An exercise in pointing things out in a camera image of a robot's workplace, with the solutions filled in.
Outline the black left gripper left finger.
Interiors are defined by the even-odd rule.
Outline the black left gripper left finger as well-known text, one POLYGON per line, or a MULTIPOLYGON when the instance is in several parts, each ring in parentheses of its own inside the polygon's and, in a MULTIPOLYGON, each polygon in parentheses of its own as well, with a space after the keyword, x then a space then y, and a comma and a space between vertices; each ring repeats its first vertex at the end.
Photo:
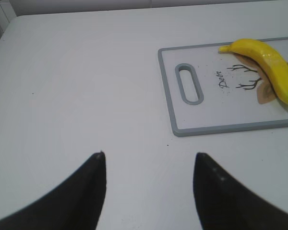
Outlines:
POLYGON ((106 188, 106 157, 101 151, 48 194, 0 219, 0 230, 95 230, 106 188))

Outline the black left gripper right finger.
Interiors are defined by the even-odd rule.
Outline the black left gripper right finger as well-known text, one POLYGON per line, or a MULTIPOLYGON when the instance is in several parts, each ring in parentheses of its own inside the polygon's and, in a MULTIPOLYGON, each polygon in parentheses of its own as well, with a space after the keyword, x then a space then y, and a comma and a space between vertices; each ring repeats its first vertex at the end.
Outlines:
POLYGON ((204 230, 288 230, 288 213, 270 204, 207 153, 195 156, 193 195, 204 230))

